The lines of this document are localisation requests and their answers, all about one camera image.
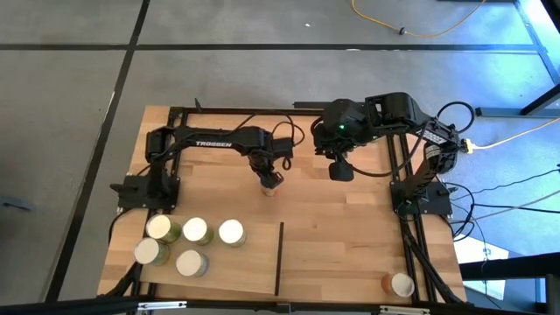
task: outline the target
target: yellow cable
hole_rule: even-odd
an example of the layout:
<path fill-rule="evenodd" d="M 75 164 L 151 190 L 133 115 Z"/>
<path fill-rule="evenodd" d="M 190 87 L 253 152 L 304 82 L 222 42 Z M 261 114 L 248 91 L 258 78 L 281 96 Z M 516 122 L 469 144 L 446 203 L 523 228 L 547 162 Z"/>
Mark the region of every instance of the yellow cable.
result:
<path fill-rule="evenodd" d="M 544 128 L 544 127 L 546 127 L 546 126 L 548 126 L 548 125 L 550 125 L 550 124 L 552 124 L 552 123 L 558 122 L 558 121 L 560 121 L 560 117 L 558 117 L 557 119 L 553 119 L 553 120 L 551 120 L 551 121 L 549 121 L 549 122 L 546 122 L 546 123 L 544 123 L 544 124 L 542 124 L 542 125 L 540 125 L 540 126 L 534 127 L 534 128 L 532 128 L 532 129 L 529 129 L 529 130 L 526 130 L 526 131 L 523 131 L 522 133 L 518 133 L 518 134 L 515 135 L 515 136 L 511 136 L 511 137 L 509 137 L 509 138 L 507 138 L 507 139 L 498 141 L 497 143 L 492 143 L 492 144 L 485 145 L 485 146 L 478 146 L 478 145 L 476 145 L 476 144 L 473 143 L 473 144 L 472 144 L 472 149 L 473 149 L 473 150 L 486 150 L 486 149 L 490 149 L 490 148 L 493 148 L 493 147 L 495 147 L 495 146 L 497 146 L 497 145 L 504 144 L 504 143 L 506 143 L 506 142 L 509 141 L 509 140 L 513 140 L 513 139 L 515 139 L 515 138 L 517 138 L 517 137 L 521 137 L 521 136 L 523 136 L 523 135 L 527 135 L 529 132 L 533 132 L 533 131 L 535 131 L 535 130 L 539 130 L 540 128 Z"/>
<path fill-rule="evenodd" d="M 380 20 L 378 20 L 378 19 L 375 19 L 375 18 L 373 18 L 373 17 L 369 17 L 369 16 L 367 16 L 367 15 L 365 15 L 365 14 L 359 12 L 358 9 L 356 9 L 356 4 L 355 4 L 354 1 L 355 1 L 355 0 L 352 0 L 352 10 L 353 10 L 357 15 L 361 16 L 362 18 L 365 18 L 366 20 L 369 20 L 369 21 L 371 21 L 371 22 L 377 23 L 378 25 L 383 25 L 383 26 L 385 26 L 385 27 L 388 27 L 388 28 L 390 28 L 391 30 L 395 30 L 395 31 L 397 31 L 397 32 L 400 32 L 400 31 L 401 31 L 401 29 L 398 29 L 398 28 L 394 27 L 394 26 L 391 25 L 391 24 L 382 22 L 382 21 L 380 21 Z M 447 32 L 449 32 L 449 31 L 453 30 L 453 29 L 456 28 L 457 26 L 462 25 L 462 24 L 463 24 L 474 12 L 476 12 L 476 10 L 478 10 L 479 7 L 481 7 L 482 4 L 484 4 L 486 1 L 487 1 L 487 0 L 482 0 L 482 1 L 479 3 L 479 5 L 477 5 L 477 7 L 474 8 L 474 10 L 471 11 L 471 13 L 467 14 L 466 17 L 463 17 L 462 20 L 458 21 L 458 23 L 456 23 L 454 26 L 448 28 L 448 29 L 445 30 L 445 31 L 441 31 L 441 32 L 439 32 L 439 33 L 437 33 L 437 34 L 427 34 L 427 35 L 415 34 L 415 33 L 413 33 L 412 31 L 404 31 L 404 34 L 408 34 L 408 35 L 410 35 L 410 36 L 415 36 L 415 37 L 419 37 L 419 38 L 435 38 L 435 37 L 437 37 L 437 36 L 444 35 L 445 33 L 447 33 Z"/>

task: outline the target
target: wooden tabletop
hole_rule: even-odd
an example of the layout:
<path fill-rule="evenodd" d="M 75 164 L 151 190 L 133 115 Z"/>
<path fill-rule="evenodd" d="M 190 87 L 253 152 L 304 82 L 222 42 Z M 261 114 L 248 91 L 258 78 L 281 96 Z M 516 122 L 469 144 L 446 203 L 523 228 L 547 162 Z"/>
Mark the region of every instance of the wooden tabletop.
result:
<path fill-rule="evenodd" d="M 168 107 L 146 107 L 129 172 L 139 172 L 147 165 L 144 159 L 146 133 L 165 125 L 168 113 Z M 244 118 L 245 115 L 190 114 L 187 123 L 192 127 L 232 129 Z M 181 187 L 173 212 L 185 216 L 228 215 L 240 221 L 262 223 L 284 222 L 279 295 L 160 284 L 157 297 L 371 304 L 410 302 L 409 298 L 388 296 L 381 287 L 386 273 L 406 273 L 403 239 L 391 206 L 390 177 L 368 178 L 356 174 L 352 182 L 331 181 L 328 175 L 331 161 L 314 155 L 309 128 L 316 117 L 292 118 L 305 131 L 306 139 L 294 149 L 291 170 L 282 170 L 281 161 L 276 163 L 285 177 L 276 196 L 266 197 L 261 193 L 258 177 L 250 170 L 247 158 L 236 151 L 189 148 L 182 152 L 178 171 Z M 248 125 L 272 130 L 282 120 L 282 116 L 261 115 Z M 290 133 L 289 126 L 283 125 L 275 137 L 288 137 Z M 416 139 L 410 136 L 409 145 L 414 141 Z M 397 155 L 400 155 L 398 139 L 395 143 Z M 365 171 L 390 171 L 387 141 L 383 138 L 359 148 L 350 153 L 349 160 Z M 413 158 L 414 169 L 422 160 L 423 153 L 419 151 Z M 134 262 L 132 251 L 142 238 L 146 211 L 133 210 L 115 224 L 99 293 L 112 289 Z M 431 215 L 423 216 L 423 225 L 431 262 L 453 292 L 465 299 L 448 226 Z M 418 262 L 416 277 L 420 298 L 426 299 Z"/>

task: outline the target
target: wooden table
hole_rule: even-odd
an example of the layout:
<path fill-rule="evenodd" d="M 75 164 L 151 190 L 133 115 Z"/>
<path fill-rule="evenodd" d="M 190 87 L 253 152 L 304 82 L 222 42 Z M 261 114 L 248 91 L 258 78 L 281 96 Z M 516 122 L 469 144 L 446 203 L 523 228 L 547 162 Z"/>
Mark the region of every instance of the wooden table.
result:
<path fill-rule="evenodd" d="M 146 166 L 145 135 L 165 125 L 168 113 L 168 107 L 146 107 L 129 172 L 139 172 Z M 232 129 L 245 117 L 190 114 L 187 123 L 192 127 Z M 408 298 L 386 295 L 381 287 L 381 279 L 386 273 L 406 273 L 403 239 L 391 206 L 390 177 L 368 178 L 356 174 L 354 181 L 349 183 L 331 181 L 328 175 L 331 161 L 314 155 L 309 128 L 316 117 L 301 115 L 292 118 L 305 131 L 306 139 L 294 149 L 291 170 L 284 171 L 277 163 L 276 168 L 285 181 L 275 197 L 261 193 L 258 178 L 250 170 L 247 158 L 234 150 L 189 148 L 182 152 L 178 171 L 182 183 L 173 212 L 189 216 L 228 213 L 240 221 L 284 222 L 279 295 L 160 284 L 157 286 L 158 298 L 367 304 L 410 302 Z M 261 115 L 248 125 L 272 130 L 282 120 L 280 115 Z M 277 137 L 289 134 L 288 125 L 276 132 Z M 410 145 L 414 141 L 416 139 L 412 136 Z M 413 158 L 415 169 L 422 159 L 419 151 Z M 349 160 L 365 171 L 387 172 L 390 170 L 387 141 L 382 139 L 359 148 L 350 154 Z M 133 263 L 132 251 L 142 237 L 146 211 L 133 210 L 115 224 L 99 293 L 112 289 Z M 465 299 L 448 226 L 431 215 L 423 216 L 423 225 L 431 262 L 454 293 Z M 422 268 L 418 262 L 416 273 L 420 298 L 426 299 Z"/>

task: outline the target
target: concrete floor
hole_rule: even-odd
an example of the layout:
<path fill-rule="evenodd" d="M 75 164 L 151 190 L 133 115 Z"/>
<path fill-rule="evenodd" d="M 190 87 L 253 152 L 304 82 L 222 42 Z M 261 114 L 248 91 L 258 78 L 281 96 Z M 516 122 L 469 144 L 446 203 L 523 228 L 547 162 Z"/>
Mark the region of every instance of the concrete floor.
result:
<path fill-rule="evenodd" d="M 140 0 L 3 0 L 0 44 L 127 43 L 140 4 Z M 444 29 L 476 5 L 432 0 L 357 4 L 367 14 L 417 32 Z M 531 40 L 510 3 L 485 5 L 449 35 L 421 39 L 395 35 L 356 17 L 349 1 L 160 0 L 150 5 L 140 43 L 531 44 Z M 0 250 L 7 257 L 0 261 L 0 305 L 41 299 L 47 267 L 53 264 L 67 226 L 123 55 L 0 52 L 0 123 L 5 130 L 0 136 L 0 195 L 37 205 L 32 213 L 0 211 Z M 405 91 L 434 115 L 455 100 L 474 107 L 523 107 L 552 86 L 539 56 L 532 52 L 136 52 L 61 298 L 95 295 L 116 209 L 109 184 L 125 175 L 145 105 L 192 106 L 198 97 L 208 107 L 288 108 L 294 101 L 360 100 Z M 468 117 L 454 108 L 443 119 L 461 125 Z M 480 118 L 465 137 L 489 144 L 543 122 Z M 444 178 L 478 190 L 553 169 L 560 162 L 555 141 L 559 133 L 560 123 L 493 150 L 461 156 L 456 169 Z M 517 205 L 559 186 L 560 177 L 551 174 L 479 194 L 477 201 Z M 555 196 L 535 206 L 558 210 L 559 201 Z M 490 212 L 476 210 L 477 215 Z M 460 210 L 456 217 L 463 217 Z M 489 242 L 523 255 L 559 251 L 559 224 L 554 214 L 521 211 L 480 222 Z M 480 237 L 478 231 L 473 235 Z"/>

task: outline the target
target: gray floor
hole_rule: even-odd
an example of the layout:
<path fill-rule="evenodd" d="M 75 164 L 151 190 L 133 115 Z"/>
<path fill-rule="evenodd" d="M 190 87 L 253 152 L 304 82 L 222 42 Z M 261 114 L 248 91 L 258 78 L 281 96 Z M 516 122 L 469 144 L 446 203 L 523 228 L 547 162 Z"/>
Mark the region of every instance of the gray floor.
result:
<path fill-rule="evenodd" d="M 0 44 L 126 43 L 140 3 L 3 0 Z M 417 32 L 441 30 L 475 5 L 432 0 L 357 4 L 367 14 Z M 424 40 L 397 36 L 356 17 L 349 1 L 335 0 L 153 1 L 140 42 L 531 43 L 512 4 L 483 6 L 455 32 Z M 37 205 L 32 213 L 0 211 L 0 249 L 7 257 L 0 261 L 1 305 L 40 299 L 122 59 L 122 52 L 0 52 L 0 195 Z M 433 115 L 455 100 L 475 107 L 522 107 L 552 86 L 532 52 L 136 52 L 61 298 L 95 295 L 116 209 L 109 184 L 123 179 L 145 105 L 192 106 L 198 97 L 208 107 L 288 108 L 294 101 L 360 100 L 405 91 Z M 467 117 L 457 108 L 443 119 L 460 125 Z M 481 118 L 465 137 L 489 144 L 543 122 Z M 553 169 L 560 163 L 559 133 L 556 124 L 461 156 L 444 178 L 478 190 Z M 517 205 L 559 186 L 560 177 L 551 174 L 477 195 L 477 201 Z M 559 201 L 556 196 L 537 206 L 557 210 Z M 462 216 L 458 210 L 456 217 Z M 554 214 L 513 211 L 480 225 L 489 242 L 524 255 L 560 250 L 560 218 Z"/>

